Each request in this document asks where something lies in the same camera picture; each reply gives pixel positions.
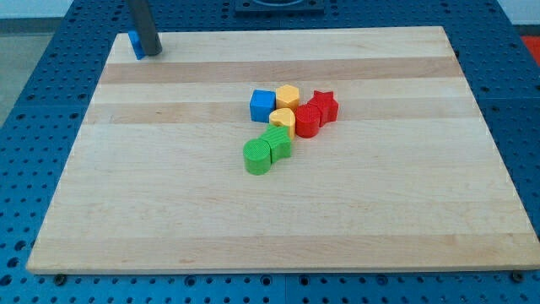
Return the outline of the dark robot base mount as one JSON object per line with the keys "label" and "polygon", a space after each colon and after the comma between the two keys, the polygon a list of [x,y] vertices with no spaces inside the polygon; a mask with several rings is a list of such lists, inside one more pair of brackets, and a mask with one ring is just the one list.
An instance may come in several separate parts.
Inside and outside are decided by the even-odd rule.
{"label": "dark robot base mount", "polygon": [[234,0],[238,14],[322,13],[325,0]]}

